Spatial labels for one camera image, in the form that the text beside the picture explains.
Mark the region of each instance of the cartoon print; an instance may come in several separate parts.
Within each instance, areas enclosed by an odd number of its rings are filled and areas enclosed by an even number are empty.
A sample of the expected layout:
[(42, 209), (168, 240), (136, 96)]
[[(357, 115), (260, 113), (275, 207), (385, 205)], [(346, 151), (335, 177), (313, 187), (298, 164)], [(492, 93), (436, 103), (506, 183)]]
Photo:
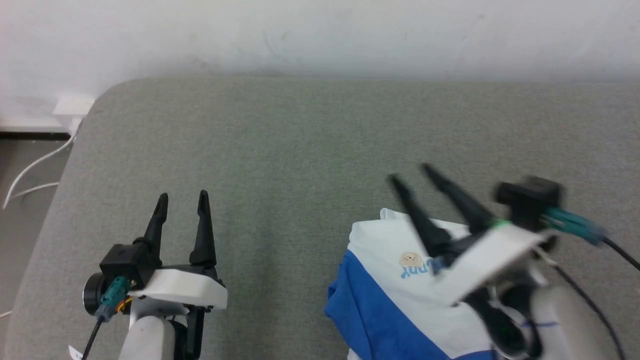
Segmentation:
[(411, 275), (425, 274), (429, 272), (429, 266), (431, 265), (431, 259), (427, 259), (427, 262), (422, 262), (420, 255), (414, 252), (403, 252), (400, 257), (400, 266), (402, 266), (403, 272), (401, 277), (411, 277)]
[(403, 252), (402, 257), (400, 258), (400, 265), (402, 267), (406, 266), (422, 266), (424, 263), (420, 258), (420, 255), (414, 252)]

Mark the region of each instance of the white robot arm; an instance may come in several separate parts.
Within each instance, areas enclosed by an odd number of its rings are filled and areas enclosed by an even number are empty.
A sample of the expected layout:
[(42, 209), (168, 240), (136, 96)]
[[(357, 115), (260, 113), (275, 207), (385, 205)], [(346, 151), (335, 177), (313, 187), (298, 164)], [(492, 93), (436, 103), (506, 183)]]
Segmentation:
[[(197, 360), (205, 314), (227, 308), (227, 289), (215, 269), (207, 192), (200, 192), (200, 222), (189, 264), (163, 266), (159, 258), (167, 207), (164, 193), (145, 235), (132, 245), (114, 245), (100, 263), (102, 272), (87, 280), (84, 307), (98, 322), (84, 350), (84, 360), (100, 324), (119, 311), (130, 315), (120, 360)], [(184, 321), (176, 321), (176, 316), (178, 320), (184, 316)]]
[[(432, 166), (423, 167), (469, 225), (469, 236), (452, 241), (430, 221), (404, 183), (395, 175), (390, 177), (427, 253), (434, 258), (435, 291), (444, 304), (465, 302), (473, 308), (504, 359), (624, 359), (617, 335), (602, 312), (547, 256), (561, 231), (593, 244), (610, 243), (601, 228), (560, 209), (559, 184), (538, 177), (528, 177), (522, 184), (502, 183), (495, 197), (509, 207), (506, 221)], [(626, 253), (621, 254), (639, 267)], [(537, 267), (540, 257), (575, 291), (549, 284)], [(588, 316), (587, 304), (607, 327), (615, 352), (609, 350), (606, 335)]]

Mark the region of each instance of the blue and white shirt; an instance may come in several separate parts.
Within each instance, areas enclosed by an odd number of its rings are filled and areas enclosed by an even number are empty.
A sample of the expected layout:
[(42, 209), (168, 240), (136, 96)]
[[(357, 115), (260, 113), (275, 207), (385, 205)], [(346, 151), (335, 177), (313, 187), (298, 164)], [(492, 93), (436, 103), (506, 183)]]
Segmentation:
[[(349, 359), (491, 360), (473, 310), (446, 306), (431, 291), (431, 258), (407, 216), (382, 209), (380, 217), (353, 224), (328, 289), (324, 312), (351, 348)], [(455, 238), (468, 234), (464, 225), (437, 225)]]

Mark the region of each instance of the black cable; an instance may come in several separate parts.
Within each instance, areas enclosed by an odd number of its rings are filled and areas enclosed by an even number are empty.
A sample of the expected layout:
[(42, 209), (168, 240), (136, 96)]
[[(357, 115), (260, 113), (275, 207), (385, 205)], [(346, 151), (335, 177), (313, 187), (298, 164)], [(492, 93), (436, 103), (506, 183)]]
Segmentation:
[(627, 260), (631, 265), (633, 265), (636, 269), (640, 270), (640, 263), (638, 263), (636, 261), (636, 259), (632, 258), (631, 255), (627, 254), (626, 251), (622, 250), (621, 247), (618, 246), (618, 244), (614, 243), (613, 241), (611, 241), (611, 239), (609, 238), (603, 238), (602, 242), (604, 242), (605, 244), (607, 244), (610, 248), (612, 248), (613, 250), (615, 250), (618, 254), (620, 254), (620, 256), (622, 256), (623, 258), (625, 258), (625, 260)]
[(98, 335), (98, 330), (100, 330), (100, 325), (102, 325), (103, 321), (104, 318), (102, 316), (98, 316), (98, 321), (95, 323), (91, 336), (89, 336), (89, 341), (87, 341), (84, 352), (82, 353), (82, 360), (87, 360), (89, 358), (89, 351), (91, 350), (95, 336)]
[(600, 321), (605, 325), (605, 327), (607, 327), (607, 331), (609, 332), (611, 339), (616, 345), (616, 352), (618, 353), (618, 357), (620, 358), (620, 360), (626, 360), (625, 353), (624, 351), (622, 351), (622, 344), (620, 343), (620, 339), (618, 339), (618, 335), (613, 330), (613, 326), (611, 326), (602, 310), (600, 310), (596, 303), (591, 300), (589, 295), (587, 295), (584, 290), (582, 290), (582, 288), (575, 281), (573, 281), (573, 279), (566, 272), (564, 272), (562, 268), (560, 268), (560, 266), (552, 265), (551, 267), (564, 279), (564, 281), (567, 282), (567, 284), (569, 284), (569, 286), (571, 286), (572, 289), (575, 290), (575, 292), (578, 293), (578, 295), (580, 295), (584, 299), (584, 301), (587, 302), (587, 305), (589, 305), (589, 307), (596, 313), (596, 315), (598, 315)]

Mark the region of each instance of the gray fabric surface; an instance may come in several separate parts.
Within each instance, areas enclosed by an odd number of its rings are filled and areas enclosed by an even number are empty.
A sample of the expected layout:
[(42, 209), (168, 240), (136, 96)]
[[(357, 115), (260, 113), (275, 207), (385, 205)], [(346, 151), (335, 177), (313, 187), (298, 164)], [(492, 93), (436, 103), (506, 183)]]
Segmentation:
[[(118, 85), (83, 124), (12, 316), (7, 359), (66, 359), (84, 347), (86, 278), (116, 242), (144, 232), (168, 192), (161, 257), (183, 263), (198, 191), (211, 197), (228, 310), (207, 315), (202, 359), (338, 359), (324, 317), (351, 224), (398, 208), (400, 172), (436, 217), (459, 220), (422, 178), (430, 161), (485, 203), (526, 174), (566, 185), (566, 207), (640, 257), (640, 86), (434, 84), (305, 79), (147, 79)], [(498, 206), (492, 209), (499, 211)], [(638, 358), (640, 276), (607, 249), (566, 237), (556, 258)], [(114, 359), (126, 319), (92, 360)]]

